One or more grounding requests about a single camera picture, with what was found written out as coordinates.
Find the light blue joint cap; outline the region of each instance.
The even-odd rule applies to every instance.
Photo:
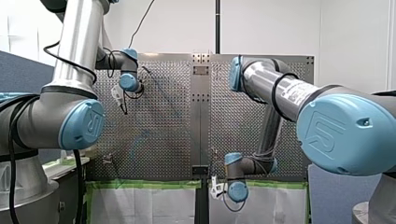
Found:
[[[270,174],[275,173],[277,171],[277,159],[274,158],[273,167],[270,170]]]
[[[130,57],[131,59],[137,61],[137,51],[134,49],[123,49],[122,50],[123,53],[125,53],[126,55],[128,55],[128,57]]]
[[[242,154],[240,152],[232,152],[225,155],[224,163],[225,165],[229,165],[233,162],[239,161],[242,159]]]
[[[26,95],[26,94],[30,94],[30,93],[28,93],[28,92],[0,92],[0,102],[9,100],[9,99],[17,97],[17,96]]]
[[[244,202],[248,198],[248,186],[241,181],[233,182],[228,187],[228,196],[235,203]]]
[[[134,92],[139,90],[139,81],[130,73],[124,73],[120,77],[120,87],[125,91]]]
[[[376,175],[396,165],[396,121],[381,105],[332,94],[306,105],[297,120],[305,155],[340,175]]]
[[[228,85],[231,91],[242,91],[241,88],[241,64],[239,57],[234,57],[231,61],[231,70],[228,76]]]
[[[91,147],[102,133],[105,112],[96,100],[85,100],[67,115],[59,132],[61,149],[73,150]]]

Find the metal stand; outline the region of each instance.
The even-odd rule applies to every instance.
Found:
[[[194,224],[209,224],[208,166],[193,166],[192,174],[201,180],[201,188],[195,191]]]

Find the pegboard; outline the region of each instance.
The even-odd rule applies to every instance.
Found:
[[[137,100],[127,99],[128,115],[123,115],[110,94],[120,72],[109,78],[107,71],[97,71],[94,88],[103,102],[106,123],[87,169],[88,179],[188,180],[197,162],[211,165],[212,174],[223,176],[226,153],[251,155],[259,144],[265,106],[243,93],[229,91],[233,55],[210,55],[210,61],[207,55],[207,76],[194,74],[197,58],[192,56],[139,54],[138,75],[145,92]],[[266,57],[283,60],[302,79],[313,82],[311,57]],[[205,93],[205,103],[199,106],[196,101],[203,98],[198,98],[197,92]],[[270,178],[302,180],[308,160],[292,123],[283,125],[280,139],[276,149],[278,172]]]
[[[191,178],[190,57],[139,55],[144,94],[137,100],[126,98],[128,115],[110,94],[120,72],[108,78],[107,71],[97,71],[95,91],[105,107],[106,123],[87,170],[89,179]]]

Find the black cable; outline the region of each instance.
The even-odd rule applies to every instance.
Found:
[[[111,49],[108,49],[108,48],[103,48],[103,49],[108,51],[107,63],[110,66],[110,70],[111,70],[111,75],[109,74],[109,72],[107,70],[107,77],[108,78],[113,78],[115,70],[116,70],[116,56],[114,55],[114,52],[121,52],[121,51],[119,51],[119,50],[111,50]]]
[[[50,56],[52,56],[52,57],[54,57],[54,58],[56,58],[56,59],[58,59],[58,60],[60,60],[60,61],[62,61],[62,62],[64,62],[64,63],[68,63],[68,64],[70,64],[70,65],[72,65],[72,66],[75,66],[76,68],[82,69],[82,70],[84,70],[84,71],[90,73],[91,75],[93,75],[93,82],[92,82],[92,84],[95,84],[95,82],[96,82],[96,80],[97,80],[97,76],[96,76],[96,74],[95,74],[91,69],[89,69],[89,68],[87,68],[87,67],[84,67],[84,66],[82,66],[82,65],[79,65],[79,64],[77,64],[77,63],[73,63],[73,62],[71,62],[71,61],[69,61],[69,60],[66,60],[66,59],[64,59],[64,58],[62,58],[62,57],[60,57],[60,56],[58,56],[58,55],[56,55],[56,54],[53,54],[53,53],[51,53],[51,52],[49,51],[49,49],[52,49],[52,48],[54,48],[54,47],[56,47],[56,46],[58,46],[58,45],[59,45],[59,41],[56,42],[56,43],[53,44],[53,45],[49,45],[49,46],[44,47],[43,50],[44,50],[44,52],[48,53]]]
[[[78,175],[78,207],[76,214],[75,224],[80,224],[82,220],[82,208],[84,206],[84,174],[82,171],[81,157],[79,156],[78,150],[73,150],[76,167],[77,167],[77,175]]]
[[[242,205],[238,208],[238,209],[232,209],[230,207],[230,205],[227,204],[227,202],[225,201],[225,195],[226,195],[227,191],[225,190],[225,180],[223,182],[223,201],[225,206],[228,208],[228,210],[232,211],[232,212],[240,212],[242,210],[242,208],[245,207],[245,203],[247,202],[246,200],[244,200],[244,202],[242,203]]]
[[[8,130],[8,148],[9,148],[9,160],[10,160],[10,165],[11,165],[11,178],[10,178],[10,184],[9,184],[9,213],[11,216],[11,220],[13,224],[19,224],[20,222],[18,221],[18,217],[15,211],[15,185],[16,185],[16,180],[17,180],[17,164],[15,160],[15,148],[14,148],[14,135],[16,131],[16,127],[18,124],[18,120],[21,117],[22,113],[24,110],[35,100],[37,100],[39,97],[37,95],[28,95],[25,98],[17,98],[17,99],[12,99],[10,100],[11,104],[16,104],[17,102],[22,101],[23,106],[19,109],[18,113],[14,117],[14,119],[11,121],[9,125],[9,130]],[[3,110],[6,108],[8,105],[2,106],[0,110]]]
[[[137,26],[136,31],[134,31],[134,33],[132,34],[131,42],[129,43],[128,49],[131,48],[132,43],[134,42],[134,36],[137,34],[137,32],[139,32],[140,26],[142,26],[142,23],[143,23],[143,21],[145,20],[146,16],[148,15],[149,10],[151,9],[151,6],[152,6],[152,4],[154,3],[154,1],[155,1],[155,0],[152,0],[151,3],[148,5],[148,9],[146,10],[145,15],[143,16],[142,20],[140,20],[139,25]]]
[[[242,86],[244,87],[245,94],[248,96],[248,98],[250,98],[250,100],[252,100],[252,101],[254,101],[254,102],[256,102],[256,103],[262,104],[262,105],[267,105],[266,102],[264,102],[264,101],[262,101],[262,100],[259,100],[259,99],[257,99],[257,98],[254,98],[254,97],[251,96],[250,93],[247,91],[247,87],[246,87],[245,79],[244,79],[244,74],[243,74],[243,71],[242,71],[242,70],[243,70],[243,69],[242,69],[242,55],[238,55],[238,61],[239,61],[239,66],[240,66],[240,69],[239,69],[239,78],[241,78]]]
[[[276,79],[276,81],[274,82],[274,86],[272,88],[271,101],[273,103],[275,111],[280,115],[280,117],[282,117],[285,120],[291,121],[291,119],[286,117],[286,115],[279,109],[279,106],[277,105],[277,102],[276,102],[276,87],[277,87],[277,85],[279,85],[280,81],[282,81],[283,78],[285,78],[285,77],[295,77],[296,79],[299,79],[297,77],[297,75],[295,75],[293,73],[286,73],[286,74],[283,74],[282,76],[278,77]]]
[[[143,93],[145,93],[145,86],[143,86],[142,84],[140,84],[140,86],[141,86],[142,90],[139,93],[136,93],[137,96],[131,96],[126,91],[124,91],[124,96],[127,96],[131,100],[139,99],[140,97],[143,96]]]

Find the metal pole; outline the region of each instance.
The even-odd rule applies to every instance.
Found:
[[[216,0],[216,54],[220,54],[220,0]]]

